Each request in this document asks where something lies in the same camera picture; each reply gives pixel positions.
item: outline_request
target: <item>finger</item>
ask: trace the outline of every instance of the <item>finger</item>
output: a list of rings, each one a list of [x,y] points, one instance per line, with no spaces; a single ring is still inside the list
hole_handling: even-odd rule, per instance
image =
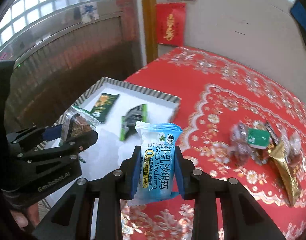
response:
[[[37,203],[27,208],[27,215],[31,223],[36,227],[40,222],[39,205]]]
[[[24,228],[28,225],[28,220],[23,214],[14,210],[11,210],[10,212],[20,228]]]

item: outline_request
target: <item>red envelope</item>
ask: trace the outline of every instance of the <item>red envelope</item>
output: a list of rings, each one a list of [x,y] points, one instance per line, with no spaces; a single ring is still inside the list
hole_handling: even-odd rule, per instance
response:
[[[183,46],[185,17],[185,3],[157,4],[157,43]]]

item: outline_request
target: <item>green snack package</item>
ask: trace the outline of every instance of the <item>green snack package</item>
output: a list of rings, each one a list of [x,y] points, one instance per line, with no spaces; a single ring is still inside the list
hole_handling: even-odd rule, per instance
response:
[[[120,141],[124,141],[130,135],[135,134],[136,121],[147,122],[147,114],[147,105],[142,104],[130,109],[125,116],[122,116]]]
[[[256,149],[266,149],[270,143],[270,133],[264,130],[252,129],[248,130],[248,144]]]
[[[114,105],[115,101],[120,95],[110,95],[102,93],[95,106],[91,110],[91,115],[93,115],[101,123],[105,123],[106,116]]]

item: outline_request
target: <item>table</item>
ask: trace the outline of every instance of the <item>table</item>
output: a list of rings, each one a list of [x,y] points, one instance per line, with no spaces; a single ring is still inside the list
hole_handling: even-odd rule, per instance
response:
[[[304,104],[268,77],[225,57],[178,47],[126,81],[182,99],[174,123],[183,128],[177,141],[184,158],[213,178],[236,177],[277,224],[288,240],[306,227],[306,110]],[[224,164],[231,127],[239,120],[249,126],[269,120],[277,135],[284,126],[302,140],[303,158],[297,174],[302,187],[295,207],[288,204],[283,184],[268,164],[249,160],[244,167]],[[190,239],[194,202],[172,200],[128,207],[122,205],[126,239]],[[219,223],[219,239],[224,239]]]

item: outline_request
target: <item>wooden door frame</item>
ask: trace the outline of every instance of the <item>wooden door frame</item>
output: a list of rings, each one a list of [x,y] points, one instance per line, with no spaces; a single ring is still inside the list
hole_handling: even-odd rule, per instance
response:
[[[147,63],[158,57],[156,40],[156,0],[142,0]]]

